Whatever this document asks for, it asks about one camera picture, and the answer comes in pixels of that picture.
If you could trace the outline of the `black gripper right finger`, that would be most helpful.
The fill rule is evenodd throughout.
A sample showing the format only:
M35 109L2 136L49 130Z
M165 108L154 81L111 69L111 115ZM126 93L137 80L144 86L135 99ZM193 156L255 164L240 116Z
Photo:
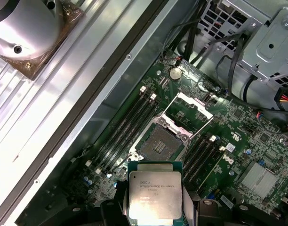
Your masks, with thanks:
M183 211L190 226L284 226L262 210L249 205L237 204L225 209L216 200L201 199L194 190L183 190Z

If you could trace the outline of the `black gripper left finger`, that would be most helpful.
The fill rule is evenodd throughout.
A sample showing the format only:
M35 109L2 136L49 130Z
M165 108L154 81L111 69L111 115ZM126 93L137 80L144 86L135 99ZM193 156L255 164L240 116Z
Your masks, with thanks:
M112 199L102 201L97 207L89 205L71 206L56 217L57 226L128 226L124 211L128 182L118 182Z

